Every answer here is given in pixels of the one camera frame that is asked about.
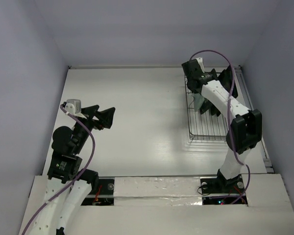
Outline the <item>light green rectangular plate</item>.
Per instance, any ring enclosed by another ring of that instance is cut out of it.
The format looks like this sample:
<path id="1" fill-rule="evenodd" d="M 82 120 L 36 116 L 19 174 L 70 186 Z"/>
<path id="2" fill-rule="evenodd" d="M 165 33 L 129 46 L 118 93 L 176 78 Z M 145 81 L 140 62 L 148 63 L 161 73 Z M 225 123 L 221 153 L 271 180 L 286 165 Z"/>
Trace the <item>light green rectangular plate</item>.
<path id="1" fill-rule="evenodd" d="M 199 93 L 193 93 L 193 99 L 194 111 L 198 112 L 205 101 L 205 97 Z"/>

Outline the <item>black floral square plate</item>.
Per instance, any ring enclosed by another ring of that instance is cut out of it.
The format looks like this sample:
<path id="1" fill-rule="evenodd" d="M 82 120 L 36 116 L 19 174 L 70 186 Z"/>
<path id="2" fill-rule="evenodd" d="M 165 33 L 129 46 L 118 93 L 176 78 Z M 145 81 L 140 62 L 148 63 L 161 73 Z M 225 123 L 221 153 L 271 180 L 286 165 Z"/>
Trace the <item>black floral square plate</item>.
<path id="1" fill-rule="evenodd" d="M 210 72 L 208 72 L 210 75 L 212 75 L 212 77 L 214 78 L 214 79 L 216 79 L 217 78 L 217 73 L 216 73 L 216 70 L 215 69 L 212 69 Z M 211 107 L 213 106 L 213 104 L 209 101 L 209 100 L 207 100 L 206 98 L 204 99 L 204 102 L 203 102 L 203 104 L 202 104 L 202 106 L 201 106 L 201 108 L 200 108 L 200 114 L 202 115 L 202 114 L 204 114 L 205 112 L 207 112 Z"/>

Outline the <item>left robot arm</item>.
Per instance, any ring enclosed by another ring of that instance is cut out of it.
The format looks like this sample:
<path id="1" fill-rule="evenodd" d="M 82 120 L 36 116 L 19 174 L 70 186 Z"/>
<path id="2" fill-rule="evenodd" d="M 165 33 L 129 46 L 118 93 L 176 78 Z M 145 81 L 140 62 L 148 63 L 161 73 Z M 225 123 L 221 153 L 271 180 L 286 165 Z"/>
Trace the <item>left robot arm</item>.
<path id="1" fill-rule="evenodd" d="M 111 128 L 116 109 L 83 108 L 80 100 L 68 99 L 60 110 L 75 124 L 60 126 L 52 134 L 43 203 L 23 228 L 24 235 L 67 234 L 86 196 L 100 192 L 98 173 L 88 169 L 96 149 L 92 131 Z"/>

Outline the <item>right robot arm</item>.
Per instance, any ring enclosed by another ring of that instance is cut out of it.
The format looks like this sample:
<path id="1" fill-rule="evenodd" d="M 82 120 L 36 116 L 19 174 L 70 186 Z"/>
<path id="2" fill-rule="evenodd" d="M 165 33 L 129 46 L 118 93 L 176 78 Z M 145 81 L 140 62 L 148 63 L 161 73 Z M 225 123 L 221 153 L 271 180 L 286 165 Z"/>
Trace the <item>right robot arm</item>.
<path id="1" fill-rule="evenodd" d="M 199 190 L 203 195 L 228 194 L 240 182 L 248 154 L 262 139 L 262 113 L 237 100 L 236 74 L 231 66 L 221 73 L 215 69 L 206 71 L 202 58 L 191 59 L 181 66 L 192 93 L 194 111 L 222 115 L 228 128 L 225 160 L 215 178 L 201 181 Z"/>

